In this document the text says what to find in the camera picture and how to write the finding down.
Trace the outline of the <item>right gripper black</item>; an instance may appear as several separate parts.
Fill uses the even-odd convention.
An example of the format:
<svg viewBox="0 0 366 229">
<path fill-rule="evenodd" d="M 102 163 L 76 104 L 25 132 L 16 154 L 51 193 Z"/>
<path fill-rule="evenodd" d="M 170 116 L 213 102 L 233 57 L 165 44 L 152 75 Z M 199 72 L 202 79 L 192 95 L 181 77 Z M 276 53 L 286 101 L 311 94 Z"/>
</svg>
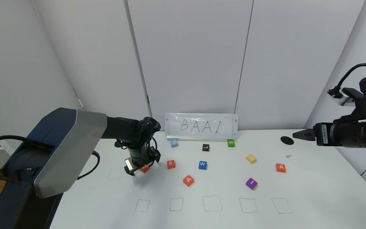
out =
<svg viewBox="0 0 366 229">
<path fill-rule="evenodd" d="M 319 146 L 363 147 L 363 125 L 357 120 L 335 120 L 317 123 L 313 129 L 292 134 L 294 139 L 316 141 Z"/>
</svg>

